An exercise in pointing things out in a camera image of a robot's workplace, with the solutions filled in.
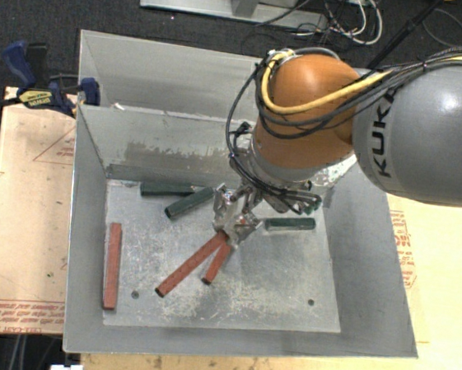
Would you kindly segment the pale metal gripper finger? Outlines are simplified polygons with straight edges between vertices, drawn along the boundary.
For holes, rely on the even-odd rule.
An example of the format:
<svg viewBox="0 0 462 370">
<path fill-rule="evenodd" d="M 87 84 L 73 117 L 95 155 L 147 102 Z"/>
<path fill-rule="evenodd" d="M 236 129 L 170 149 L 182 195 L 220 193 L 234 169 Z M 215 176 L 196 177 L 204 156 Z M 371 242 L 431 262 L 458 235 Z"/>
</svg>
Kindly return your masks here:
<svg viewBox="0 0 462 370">
<path fill-rule="evenodd" d="M 214 193 L 212 220 L 213 228 L 216 232 L 225 232 L 226 223 L 229 220 L 229 214 L 232 207 L 231 197 L 232 192 L 226 187 L 226 184 L 220 184 Z"/>
<path fill-rule="evenodd" d="M 234 217 L 228 228 L 228 241 L 235 248 L 263 225 L 264 221 L 251 213 L 241 213 Z"/>
</svg>

